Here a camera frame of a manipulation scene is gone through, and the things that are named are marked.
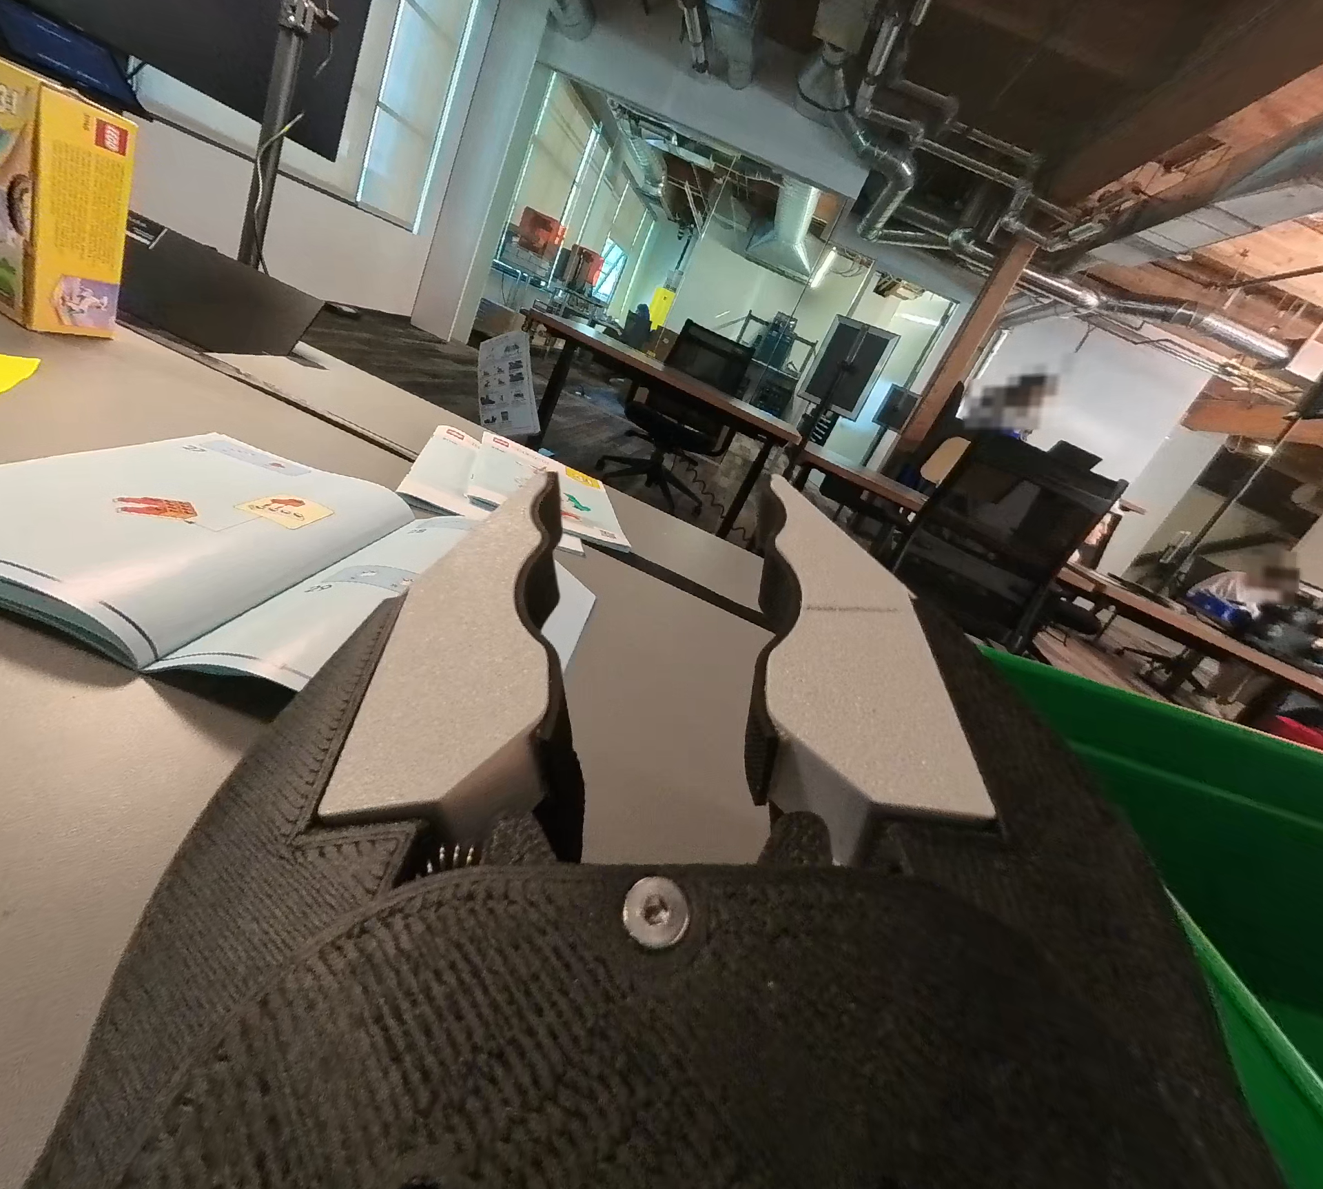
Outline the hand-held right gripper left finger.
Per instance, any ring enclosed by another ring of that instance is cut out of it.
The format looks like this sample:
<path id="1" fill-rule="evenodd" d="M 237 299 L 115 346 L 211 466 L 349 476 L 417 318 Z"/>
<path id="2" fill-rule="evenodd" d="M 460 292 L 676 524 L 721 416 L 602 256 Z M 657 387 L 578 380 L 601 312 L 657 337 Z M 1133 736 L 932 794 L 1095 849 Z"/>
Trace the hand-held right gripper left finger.
<path id="1" fill-rule="evenodd" d="M 321 821 L 571 819 L 563 671 L 543 627 L 559 594 L 559 492 L 537 472 L 398 601 Z"/>

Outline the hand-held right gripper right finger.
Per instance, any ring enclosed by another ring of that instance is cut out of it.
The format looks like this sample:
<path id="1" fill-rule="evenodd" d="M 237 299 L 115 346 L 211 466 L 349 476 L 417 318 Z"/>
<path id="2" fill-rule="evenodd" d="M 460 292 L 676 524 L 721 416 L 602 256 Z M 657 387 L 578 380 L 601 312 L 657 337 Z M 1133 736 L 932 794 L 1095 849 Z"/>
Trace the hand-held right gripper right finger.
<path id="1" fill-rule="evenodd" d="M 745 734 L 752 800 L 812 813 L 829 849 L 889 821 L 989 826 L 994 804 L 910 590 L 782 476 L 762 485 L 758 654 Z"/>

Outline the yellow lego box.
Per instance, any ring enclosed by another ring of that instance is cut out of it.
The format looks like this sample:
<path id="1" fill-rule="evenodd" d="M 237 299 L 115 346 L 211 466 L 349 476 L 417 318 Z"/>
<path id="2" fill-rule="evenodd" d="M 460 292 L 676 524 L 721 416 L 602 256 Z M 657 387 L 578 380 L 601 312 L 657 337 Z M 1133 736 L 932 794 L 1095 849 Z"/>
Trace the yellow lego box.
<path id="1" fill-rule="evenodd" d="M 1 59 L 1 314 L 106 339 L 117 322 L 138 127 Z"/>

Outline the black high-back office chair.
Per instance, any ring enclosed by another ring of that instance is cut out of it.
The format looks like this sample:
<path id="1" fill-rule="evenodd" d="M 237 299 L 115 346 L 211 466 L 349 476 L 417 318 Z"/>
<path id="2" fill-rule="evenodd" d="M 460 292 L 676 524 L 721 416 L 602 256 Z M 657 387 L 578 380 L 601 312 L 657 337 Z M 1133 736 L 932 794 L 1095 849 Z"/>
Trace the black high-back office chair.
<path id="1" fill-rule="evenodd" d="M 1125 479 L 1022 438 L 974 438 L 900 532 L 885 567 L 960 629 L 1024 656 L 1060 569 L 1118 502 Z"/>

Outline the open light blue instruction booklet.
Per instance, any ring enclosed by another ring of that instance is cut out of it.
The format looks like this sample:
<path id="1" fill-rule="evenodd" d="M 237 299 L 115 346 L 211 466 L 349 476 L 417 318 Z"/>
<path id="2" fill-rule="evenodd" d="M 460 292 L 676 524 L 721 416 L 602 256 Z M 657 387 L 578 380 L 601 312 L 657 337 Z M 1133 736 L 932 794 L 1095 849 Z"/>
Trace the open light blue instruction booklet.
<path id="1" fill-rule="evenodd" d="M 138 673 L 299 691 L 471 519 L 222 432 L 1 466 L 1 607 Z"/>

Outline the upright printed leaflet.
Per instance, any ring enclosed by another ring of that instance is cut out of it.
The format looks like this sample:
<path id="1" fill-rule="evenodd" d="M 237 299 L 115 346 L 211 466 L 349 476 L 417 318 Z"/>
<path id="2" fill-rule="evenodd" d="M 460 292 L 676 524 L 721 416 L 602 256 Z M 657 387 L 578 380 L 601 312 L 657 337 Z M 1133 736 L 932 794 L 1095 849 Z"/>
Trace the upright printed leaflet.
<path id="1" fill-rule="evenodd" d="M 524 438 L 539 431 L 529 341 L 511 329 L 477 344 L 479 425 L 498 436 Z"/>

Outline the wooden table with clutter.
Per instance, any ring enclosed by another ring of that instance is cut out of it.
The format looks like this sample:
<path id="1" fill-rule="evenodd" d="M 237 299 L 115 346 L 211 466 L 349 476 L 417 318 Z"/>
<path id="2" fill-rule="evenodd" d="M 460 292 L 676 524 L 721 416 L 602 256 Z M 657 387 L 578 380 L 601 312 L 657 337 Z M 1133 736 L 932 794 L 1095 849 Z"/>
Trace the wooden table with clutter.
<path id="1" fill-rule="evenodd" d="M 1232 629 L 1212 616 L 1191 609 L 1183 601 L 1150 597 L 1131 584 L 1110 579 L 1093 569 L 1065 564 L 1054 577 L 1063 588 L 1078 592 L 1095 609 L 1108 609 L 1116 616 L 1127 618 L 1150 633 L 1178 642 L 1182 656 L 1174 658 L 1163 682 L 1155 688 L 1163 697 L 1170 689 L 1187 682 L 1195 669 L 1193 652 L 1213 659 L 1230 659 L 1249 667 L 1260 684 L 1247 701 L 1240 701 L 1232 716 L 1236 723 L 1255 723 L 1258 718 L 1273 714 L 1288 693 L 1320 701 L 1320 667 L 1300 659 L 1281 658 L 1256 639 L 1240 639 Z"/>

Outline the dark monitor on stand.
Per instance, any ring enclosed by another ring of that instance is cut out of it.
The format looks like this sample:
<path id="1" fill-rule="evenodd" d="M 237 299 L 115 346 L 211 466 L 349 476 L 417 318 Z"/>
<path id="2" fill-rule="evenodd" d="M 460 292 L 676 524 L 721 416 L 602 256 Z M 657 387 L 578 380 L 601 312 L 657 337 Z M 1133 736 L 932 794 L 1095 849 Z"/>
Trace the dark monitor on stand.
<path id="1" fill-rule="evenodd" d="M 867 320 L 835 314 L 794 384 L 801 402 L 801 444 L 822 446 L 839 421 L 861 416 L 899 335 Z"/>

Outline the long wooden office table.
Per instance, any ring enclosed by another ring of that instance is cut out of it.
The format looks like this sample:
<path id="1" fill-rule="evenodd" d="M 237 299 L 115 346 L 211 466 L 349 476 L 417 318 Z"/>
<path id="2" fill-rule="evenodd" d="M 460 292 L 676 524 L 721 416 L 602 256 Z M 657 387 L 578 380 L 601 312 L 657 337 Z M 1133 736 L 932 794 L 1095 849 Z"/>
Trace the long wooden office table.
<path id="1" fill-rule="evenodd" d="M 715 416 L 722 427 L 728 427 L 741 436 L 758 440 L 756 455 L 743 474 L 743 479 L 737 483 L 734 494 L 728 498 L 719 519 L 719 526 L 715 530 L 715 536 L 719 537 L 728 537 L 736 528 L 743 504 L 762 476 L 771 449 L 790 446 L 797 438 L 795 427 L 784 419 L 766 414 L 764 410 L 754 408 L 751 402 L 736 399 L 734 395 L 726 395 L 715 386 L 706 384 L 696 376 L 689 376 L 646 352 L 604 337 L 599 327 L 576 324 L 539 307 L 524 309 L 522 320 L 528 327 L 539 326 L 546 331 L 546 335 L 559 339 L 561 342 L 559 356 L 556 357 L 550 376 L 541 387 L 537 401 L 537 440 L 546 434 L 546 427 L 550 425 L 554 406 L 565 386 L 574 350 L 586 350 L 595 357 L 602 357 L 614 365 L 616 372 L 636 380 L 642 387 L 655 386 L 681 395 L 706 414 Z"/>

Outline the black mesh office chair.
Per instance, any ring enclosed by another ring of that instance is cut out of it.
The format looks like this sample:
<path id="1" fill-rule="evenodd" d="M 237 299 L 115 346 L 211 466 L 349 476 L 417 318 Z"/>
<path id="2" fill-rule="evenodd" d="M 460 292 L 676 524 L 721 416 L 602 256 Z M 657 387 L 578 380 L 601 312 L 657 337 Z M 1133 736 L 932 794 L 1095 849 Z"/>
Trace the black mesh office chair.
<path id="1" fill-rule="evenodd" d="M 687 320 L 662 365 L 724 397 L 736 397 L 751 356 L 751 346 Z M 674 464 L 694 466 L 696 457 L 711 459 L 724 453 L 734 431 L 717 412 L 679 389 L 647 386 L 640 399 L 636 389 L 638 382 L 632 382 L 625 395 L 623 417 L 632 425 L 627 434 L 642 438 L 649 453 L 629 457 L 606 451 L 595 459 L 593 472 L 612 466 L 604 476 L 610 485 L 625 477 L 640 477 L 644 487 L 659 491 L 668 511 L 676 509 L 672 492 L 677 491 L 689 500 L 691 515 L 698 517 L 700 492 L 676 474 Z"/>

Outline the green plastic bin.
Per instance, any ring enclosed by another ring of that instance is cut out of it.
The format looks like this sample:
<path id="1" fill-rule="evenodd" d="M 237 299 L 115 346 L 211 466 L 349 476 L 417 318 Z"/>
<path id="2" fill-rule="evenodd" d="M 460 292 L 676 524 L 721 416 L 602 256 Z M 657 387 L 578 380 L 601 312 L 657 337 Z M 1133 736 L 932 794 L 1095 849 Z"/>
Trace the green plastic bin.
<path id="1" fill-rule="evenodd" d="M 1125 813 L 1288 1186 L 1320 1184 L 1320 753 L 983 650 Z"/>

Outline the silver pipe run with funnel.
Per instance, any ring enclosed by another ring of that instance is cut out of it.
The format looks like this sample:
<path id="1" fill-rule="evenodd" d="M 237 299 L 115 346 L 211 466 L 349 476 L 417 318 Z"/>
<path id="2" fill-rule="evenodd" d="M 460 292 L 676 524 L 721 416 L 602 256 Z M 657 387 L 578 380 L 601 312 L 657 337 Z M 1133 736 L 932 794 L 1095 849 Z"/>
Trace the silver pipe run with funnel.
<path id="1" fill-rule="evenodd" d="M 795 104 L 842 138 L 865 162 L 874 187 L 855 211 L 855 236 L 880 245 L 900 237 L 899 219 L 919 183 L 919 162 L 940 161 L 1004 191 L 992 230 L 1009 228 L 1035 198 L 1039 157 L 1013 142 L 960 121 L 953 93 L 921 86 L 906 74 L 910 40 L 934 0 L 887 5 L 861 61 L 820 40 L 795 78 Z"/>

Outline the black metal stand pole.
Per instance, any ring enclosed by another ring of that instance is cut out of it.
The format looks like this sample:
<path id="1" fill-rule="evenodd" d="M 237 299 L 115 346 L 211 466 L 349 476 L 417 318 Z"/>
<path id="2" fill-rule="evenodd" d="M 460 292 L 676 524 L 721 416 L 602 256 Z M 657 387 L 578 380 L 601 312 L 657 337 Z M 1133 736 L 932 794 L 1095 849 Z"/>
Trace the black metal stand pole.
<path id="1" fill-rule="evenodd" d="M 282 142 L 293 119 L 293 89 L 299 74 L 305 39 L 318 20 L 312 0 L 280 0 L 273 65 L 267 95 L 254 146 L 252 174 L 245 198 L 237 258 L 252 269 L 261 267 L 261 245 L 273 202 Z"/>

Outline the dark stand base plate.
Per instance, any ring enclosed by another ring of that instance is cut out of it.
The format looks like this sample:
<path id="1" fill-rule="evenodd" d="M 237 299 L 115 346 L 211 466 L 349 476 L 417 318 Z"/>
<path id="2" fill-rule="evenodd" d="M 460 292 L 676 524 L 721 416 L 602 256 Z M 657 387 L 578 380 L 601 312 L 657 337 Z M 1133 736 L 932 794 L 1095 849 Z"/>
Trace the dark stand base plate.
<path id="1" fill-rule="evenodd" d="M 290 354 L 323 301 L 130 209 L 117 316 L 215 354 Z"/>

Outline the long silver horizontal duct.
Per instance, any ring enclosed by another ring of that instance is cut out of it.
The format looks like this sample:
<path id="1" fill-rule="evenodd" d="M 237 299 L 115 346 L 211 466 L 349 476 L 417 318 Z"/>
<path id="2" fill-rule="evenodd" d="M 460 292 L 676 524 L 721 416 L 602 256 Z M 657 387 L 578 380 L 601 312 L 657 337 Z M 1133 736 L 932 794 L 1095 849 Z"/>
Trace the long silver horizontal duct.
<path id="1" fill-rule="evenodd" d="M 1202 339 L 1221 342 L 1232 352 L 1245 354 L 1273 369 L 1290 363 L 1300 350 L 1298 342 L 1268 337 L 1223 312 L 1193 301 L 1135 296 L 1120 288 L 1090 286 L 1080 277 L 1033 267 L 1020 269 L 1017 286 L 1035 292 L 1075 314 L 1118 314 L 1133 320 L 1176 324 Z"/>

